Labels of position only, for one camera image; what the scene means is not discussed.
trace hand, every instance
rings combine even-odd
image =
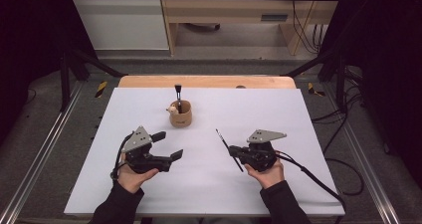
[[[255,170],[249,164],[245,164],[245,168],[248,170],[248,174],[255,177],[264,189],[285,180],[284,168],[279,158],[270,169],[263,172]]]
[[[121,155],[121,160],[125,160],[125,154]],[[158,169],[154,168],[145,173],[134,172],[127,164],[123,165],[118,171],[118,183],[130,193],[135,193],[139,190],[140,185],[146,180],[151,179],[158,173]]]

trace sleeve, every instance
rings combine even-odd
[[[116,183],[106,201],[97,207],[90,224],[133,224],[143,194],[140,188],[132,194]]]
[[[307,214],[299,206],[288,182],[279,182],[261,190],[261,197],[270,211],[272,223],[310,224]]]

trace yellow and black tape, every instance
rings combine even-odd
[[[97,90],[97,93],[96,93],[96,98],[100,98],[102,96],[105,88],[106,88],[106,82],[101,82],[99,85],[99,89]]]
[[[308,83],[308,93],[312,95],[317,95],[320,97],[325,97],[325,92],[316,92],[314,89],[314,85],[312,83]]]

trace white table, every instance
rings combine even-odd
[[[229,145],[246,146],[257,128],[285,132],[272,141],[335,190],[322,156],[308,110],[297,89],[184,88],[192,104],[193,122],[175,128],[165,110],[176,98],[174,88],[116,88],[105,111],[74,187],[66,214],[90,216],[111,189],[109,174],[122,140],[143,125],[150,134],[166,131],[154,143],[153,155],[169,156],[184,149],[169,172],[142,185],[145,192],[136,212],[142,216],[268,216],[260,184],[241,172],[217,135]],[[340,203],[297,167],[284,162],[285,175],[308,215],[344,215]]]

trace white cabinet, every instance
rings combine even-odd
[[[74,2],[97,51],[169,49],[160,0]]]

